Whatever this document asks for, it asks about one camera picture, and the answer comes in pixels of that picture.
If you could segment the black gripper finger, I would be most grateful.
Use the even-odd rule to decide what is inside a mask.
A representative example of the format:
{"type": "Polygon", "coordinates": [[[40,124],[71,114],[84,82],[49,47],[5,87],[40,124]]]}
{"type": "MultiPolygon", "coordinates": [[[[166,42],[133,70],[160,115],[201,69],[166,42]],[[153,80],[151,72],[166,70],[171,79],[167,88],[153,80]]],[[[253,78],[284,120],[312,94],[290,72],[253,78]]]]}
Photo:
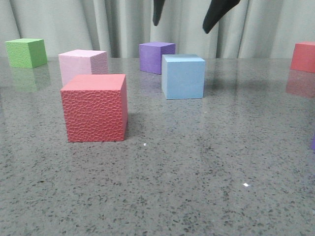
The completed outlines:
{"type": "Polygon", "coordinates": [[[239,2],[240,0],[212,0],[203,21],[204,32],[208,34],[215,24],[239,2]]]}
{"type": "Polygon", "coordinates": [[[153,24],[157,26],[161,19],[165,0],[153,0],[153,24]]]}

